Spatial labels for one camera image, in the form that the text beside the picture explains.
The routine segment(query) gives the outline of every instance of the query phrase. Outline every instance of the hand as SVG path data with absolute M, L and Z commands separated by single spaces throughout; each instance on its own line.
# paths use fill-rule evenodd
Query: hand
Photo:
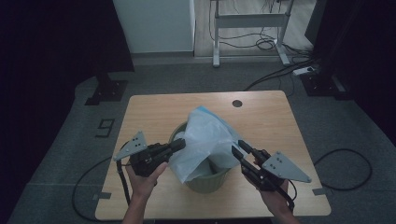
M 167 162 L 163 162 L 149 177 L 136 175 L 132 166 L 126 166 L 125 169 L 131 182 L 133 195 L 148 199 L 154 189 L 154 186 L 157 185 L 158 177 L 165 171 L 167 165 Z

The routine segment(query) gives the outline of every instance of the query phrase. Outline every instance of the gray floor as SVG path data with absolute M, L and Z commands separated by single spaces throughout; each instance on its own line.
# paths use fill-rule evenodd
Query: gray floor
M 218 69 L 211 66 L 210 60 L 185 59 L 191 63 L 175 64 L 181 61 L 161 60 L 161 64 L 148 65 L 152 62 L 136 59 L 134 73 L 111 74 L 112 79 L 129 81 L 117 103 L 84 105 L 97 83 L 94 78 L 81 83 L 64 126 L 26 186 L 9 223 L 90 223 L 73 210 L 73 187 L 85 171 L 111 156 L 132 95 L 241 91 L 259 77 L 283 67 L 278 59 L 270 58 L 260 58 L 256 63 L 225 60 Z M 289 95 L 313 161 L 333 149 L 347 147 L 359 151 L 373 165 L 373 176 L 362 188 L 326 189 L 332 207 L 329 216 L 299 219 L 303 223 L 396 223 L 396 148 L 388 138 L 353 101 L 308 97 L 297 77 L 274 78 L 251 90 L 278 89 Z M 102 119 L 115 120 L 108 138 L 95 137 L 106 133 L 98 129 Z M 93 218 L 108 164 L 109 161 L 92 170 L 78 187 L 76 205 L 86 217 Z M 368 174 L 364 161 L 348 152 L 331 155 L 317 165 L 317 170 L 322 181 L 340 188 L 350 187 Z

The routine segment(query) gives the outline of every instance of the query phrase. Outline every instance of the black cable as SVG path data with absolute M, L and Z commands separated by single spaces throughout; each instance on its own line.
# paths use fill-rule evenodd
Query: black cable
M 121 161 L 116 161 L 117 164 L 117 173 L 119 173 L 120 179 L 121 179 L 121 184 L 124 190 L 124 195 L 126 199 L 126 203 L 129 205 L 131 203 L 131 198 L 129 196 L 129 190 L 128 190 L 128 184 L 126 183 L 126 178 L 125 175 L 122 171 L 122 164 Z
M 212 36 L 212 34 L 211 34 L 210 31 L 209 31 L 209 33 L 210 33 L 210 37 L 212 38 L 212 40 L 215 40 L 215 39 L 213 38 L 213 36 Z M 242 37 L 250 36 L 250 35 L 260 35 L 260 34 L 252 33 L 252 34 L 247 34 L 247 35 L 237 35 L 237 36 L 231 36 L 231 37 L 219 36 L 219 39 L 237 39 L 237 38 L 242 38 Z
M 255 47 L 257 47 L 257 45 L 236 46 L 236 45 L 232 45 L 232 44 L 229 44 L 229 43 L 227 43 L 227 42 L 222 42 L 222 41 L 220 41 L 219 43 L 220 43 L 220 44 L 225 44 L 225 45 L 231 46 L 231 47 L 236 48 L 236 49 L 250 49 L 250 48 L 255 48 Z
M 265 8 L 266 8 L 267 5 L 268 5 L 268 1 L 269 1 L 269 0 L 265 0 L 264 4 L 262 5 L 262 9 L 260 10 L 260 12 L 264 12 Z
M 290 97 L 290 96 L 292 96 L 292 95 L 294 94 L 294 79 L 293 79 L 293 77 L 291 76 L 291 73 L 289 73 L 289 77 L 290 77 L 290 80 L 291 80 L 291 93 L 289 93 L 288 95 L 286 95 L 286 97 Z
M 273 0 L 273 4 L 270 6 L 270 13 L 272 13 L 272 9 L 274 7 L 275 0 Z
M 271 37 L 270 35 L 265 35 L 264 33 L 264 28 L 262 28 L 262 31 L 260 32 L 260 37 L 262 38 L 262 39 L 271 39 L 271 40 L 275 40 L 273 37 Z
M 239 11 L 238 11 L 238 9 L 236 9 L 236 7 L 235 7 L 235 0 L 233 0 L 233 9 L 235 9 L 235 11 L 236 11 L 238 14 L 240 14 Z
M 98 165 L 100 165 L 100 164 L 102 164 L 103 162 L 108 161 L 108 160 L 110 160 L 110 159 L 111 159 L 111 156 L 105 158 L 105 159 L 102 160 L 102 161 L 99 161 L 98 163 L 96 163 L 93 167 L 91 167 L 88 171 L 86 171 L 86 172 L 79 178 L 79 180 L 77 181 L 76 185 L 73 187 L 73 193 L 72 193 L 72 206 L 73 206 L 73 210 L 76 212 L 76 214 L 77 214 L 79 217 L 82 217 L 82 218 L 84 218 L 85 220 L 93 221 L 93 222 L 116 222 L 116 221 L 117 221 L 117 222 L 120 222 L 119 220 L 99 220 L 99 219 L 96 219 L 96 218 L 86 217 L 86 216 L 82 215 L 82 214 L 78 211 L 77 206 L 76 206 L 76 191 L 77 191 L 77 187 L 78 187 L 79 182 L 81 182 L 81 180 L 85 177 L 85 175 L 87 175 L 91 170 L 93 170 L 93 169 L 96 168 Z
M 291 73 L 291 72 L 292 72 L 293 70 L 295 70 L 295 69 L 298 69 L 298 68 L 307 66 L 308 64 L 314 63 L 314 62 L 315 62 L 315 60 L 311 59 L 311 60 L 307 60 L 307 61 L 304 61 L 304 62 L 301 62 L 301 63 L 293 64 L 293 65 L 291 65 L 291 66 L 289 66 L 289 67 L 285 67 L 285 68 L 282 68 L 282 69 L 280 69 L 280 70 L 277 70 L 277 71 L 275 71 L 275 72 L 273 72 L 273 73 L 270 73 L 270 74 L 268 74 L 268 75 L 266 75 L 266 76 L 264 76 L 264 77 L 261 77 L 261 78 L 257 79 L 256 81 L 254 81 L 253 83 L 251 83 L 250 85 L 248 85 L 248 86 L 244 89 L 244 91 L 250 90 L 250 88 L 252 88 L 253 86 L 255 86 L 255 85 L 257 85 L 257 84 L 259 84 L 259 83 L 261 83 L 261 82 L 264 82 L 264 81 L 267 80 L 267 79 L 270 79 L 270 78 L 273 78 L 273 77 L 278 77 L 278 76 L 285 76 L 285 75 Z M 281 72 L 283 72 L 283 71 L 285 71 L 285 70 L 290 70 L 290 71 L 287 72 L 287 73 L 285 73 L 285 74 L 280 74 L 280 75 L 278 75 L 278 76 L 274 76 L 275 74 L 281 73 Z
M 282 45 L 290 53 L 294 52 L 294 53 L 297 53 L 297 54 L 300 54 L 300 55 L 304 55 L 304 56 L 311 56 L 312 55 L 312 51 L 309 50 L 309 49 L 295 49 L 295 48 L 292 48 L 291 46 L 289 46 L 289 45 L 287 45 L 285 43 L 283 43 Z
M 293 64 L 297 64 L 297 62 L 294 61 L 295 58 L 306 58 L 306 59 L 309 60 L 309 57 L 308 57 L 308 56 L 304 56 L 304 55 L 301 55 L 301 56 L 293 56 L 293 57 L 291 57 L 291 61 L 293 62 Z
M 361 186 L 365 185 L 365 184 L 367 183 L 367 181 L 370 180 L 370 178 L 371 178 L 371 176 L 372 176 L 372 174 L 373 174 L 373 167 L 372 167 L 371 163 L 369 162 L 369 160 L 367 160 L 367 158 L 365 158 L 363 155 L 361 155 L 359 152 L 357 152 L 357 151 L 355 151 L 355 150 L 352 150 L 352 149 L 349 149 L 349 148 L 338 148 L 338 149 L 336 149 L 336 150 L 333 150 L 333 151 L 330 151 L 330 152 L 324 154 L 322 157 L 320 157 L 317 161 L 314 162 L 314 165 L 317 165 L 317 164 L 318 164 L 319 162 L 321 162 L 324 158 L 326 158 L 326 157 L 328 157 L 329 155 L 333 154 L 334 152 L 338 152 L 338 151 L 348 151 L 348 152 L 352 152 L 352 153 L 355 153 L 355 154 L 359 155 L 359 156 L 360 156 L 362 159 L 364 159 L 364 160 L 367 162 L 367 164 L 369 165 L 369 174 L 367 175 L 367 177 L 366 177 L 363 181 L 361 181 L 359 184 L 357 184 L 357 185 L 355 185 L 354 187 L 351 187 L 351 188 L 337 188 L 337 187 L 331 186 L 331 185 L 326 184 L 326 183 L 323 183 L 323 182 L 320 182 L 320 183 L 321 183 L 323 186 L 325 186 L 325 187 L 327 187 L 327 188 L 329 188 L 329 189 L 335 189 L 335 190 L 341 190 L 341 191 L 347 191 L 347 190 L 358 189 L 358 188 L 360 188 Z
M 269 45 L 269 48 L 263 48 L 263 47 L 261 47 L 261 44 L 267 44 L 267 45 Z M 269 49 L 273 49 L 275 47 L 275 43 L 271 39 L 260 38 L 256 41 L 256 47 L 261 50 L 269 50 Z
M 282 86 L 282 79 L 280 79 L 280 77 L 277 77 L 277 79 L 279 80 L 279 85 L 277 85 L 277 89 L 280 90 L 280 87 Z
M 284 198 L 286 199 L 286 201 L 288 202 L 288 208 L 291 212 L 293 212 L 294 210 L 294 201 L 293 199 L 289 196 L 289 194 L 283 190 L 279 185 L 274 184 L 270 179 L 267 179 L 268 182 L 272 185 L 272 187 L 275 188 L 275 190 Z
M 291 180 L 289 180 L 289 182 L 291 183 L 291 185 L 292 185 L 293 188 L 294 188 L 295 194 L 294 194 L 294 197 L 292 198 L 292 200 L 294 201 L 294 200 L 297 198 L 297 188 L 296 188 L 296 186 L 294 185 L 294 183 L 291 182 Z

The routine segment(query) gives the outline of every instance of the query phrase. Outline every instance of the white wall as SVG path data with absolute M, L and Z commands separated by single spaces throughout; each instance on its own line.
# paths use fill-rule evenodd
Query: white wall
M 193 51 L 193 0 L 113 0 L 131 53 Z

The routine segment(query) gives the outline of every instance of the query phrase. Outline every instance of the dark background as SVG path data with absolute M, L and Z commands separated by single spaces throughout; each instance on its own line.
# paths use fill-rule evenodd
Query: dark background
M 1 207 L 5 223 L 89 77 L 134 69 L 113 1 L 0 3 Z
M 356 15 L 352 15 L 354 8 L 358 9 Z M 322 59 L 325 70 L 320 75 L 336 75 L 347 98 L 355 100 L 394 145 L 395 10 L 396 3 L 391 0 L 328 0 L 314 46 L 314 56 Z

